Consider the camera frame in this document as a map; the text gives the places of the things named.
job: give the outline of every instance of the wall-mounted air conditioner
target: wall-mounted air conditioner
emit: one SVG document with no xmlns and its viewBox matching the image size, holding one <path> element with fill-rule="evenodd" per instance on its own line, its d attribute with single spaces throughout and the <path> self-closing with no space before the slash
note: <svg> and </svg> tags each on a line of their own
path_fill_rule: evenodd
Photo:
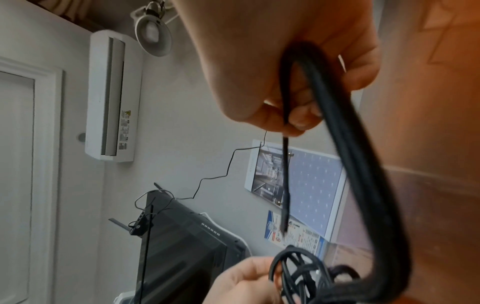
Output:
<svg viewBox="0 0 480 304">
<path fill-rule="evenodd" d="M 90 37 L 85 152 L 99 160 L 134 160 L 143 51 L 113 31 Z"/>
</svg>

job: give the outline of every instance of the hand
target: hand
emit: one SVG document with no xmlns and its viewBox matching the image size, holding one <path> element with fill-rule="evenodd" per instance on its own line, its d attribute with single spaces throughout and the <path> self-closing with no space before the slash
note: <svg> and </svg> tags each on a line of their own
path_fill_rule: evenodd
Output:
<svg viewBox="0 0 480 304">
<path fill-rule="evenodd" d="M 279 289 L 268 279 L 273 259 L 250 257 L 227 269 L 216 278 L 203 304 L 281 304 Z"/>
<path fill-rule="evenodd" d="M 307 40 L 320 46 L 348 91 L 370 84 L 380 68 L 372 0 L 174 2 L 220 109 L 264 130 L 298 136 L 322 120 L 297 67 L 289 124 L 284 125 L 278 68 L 290 43 Z"/>
</svg>

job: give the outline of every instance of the black monitor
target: black monitor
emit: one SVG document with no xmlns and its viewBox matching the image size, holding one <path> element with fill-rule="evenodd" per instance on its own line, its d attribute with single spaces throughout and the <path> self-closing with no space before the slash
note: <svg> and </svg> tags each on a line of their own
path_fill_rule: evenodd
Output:
<svg viewBox="0 0 480 304">
<path fill-rule="evenodd" d="M 148 215 L 134 304 L 201 304 L 215 278 L 246 256 L 238 239 L 170 200 L 160 191 L 147 196 L 148 212 L 163 211 Z"/>
</svg>

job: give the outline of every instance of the white wall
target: white wall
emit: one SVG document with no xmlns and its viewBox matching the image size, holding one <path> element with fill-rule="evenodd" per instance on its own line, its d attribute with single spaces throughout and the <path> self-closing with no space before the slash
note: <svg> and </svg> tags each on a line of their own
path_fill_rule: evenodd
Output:
<svg viewBox="0 0 480 304">
<path fill-rule="evenodd" d="M 147 56 L 143 65 L 135 161 L 106 166 L 98 304 L 134 290 L 140 254 L 141 240 L 129 236 L 108 218 L 124 223 L 135 220 L 139 211 L 134 208 L 134 200 L 153 189 L 153 182 L 177 197 L 193 195 L 201 178 L 225 173 L 234 149 L 249 147 L 252 139 L 263 138 L 262 130 L 232 122 L 221 114 L 181 20 L 169 27 L 172 53 L 163 58 Z M 281 136 L 269 133 L 267 141 L 281 143 Z M 324 124 L 292 139 L 291 145 L 335 153 Z M 249 151 L 236 153 L 227 178 L 205 181 L 195 200 L 182 203 L 194 211 L 208 212 L 218 224 L 243 237 L 255 255 L 273 255 L 280 249 L 265 241 L 263 234 L 268 210 L 279 209 L 244 189 L 249 155 Z"/>
<path fill-rule="evenodd" d="M 76 140 L 85 131 L 90 33 L 27 1 L 0 2 L 0 56 L 64 71 L 55 303 L 91 303 L 103 164 Z"/>
</svg>

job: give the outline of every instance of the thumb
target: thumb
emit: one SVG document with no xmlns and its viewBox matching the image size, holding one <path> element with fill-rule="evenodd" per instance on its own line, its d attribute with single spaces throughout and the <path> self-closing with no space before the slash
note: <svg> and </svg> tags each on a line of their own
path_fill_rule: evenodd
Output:
<svg viewBox="0 0 480 304">
<path fill-rule="evenodd" d="M 237 298 L 243 298 L 244 303 L 283 304 L 279 290 L 270 280 L 241 281 L 235 289 Z"/>
</svg>

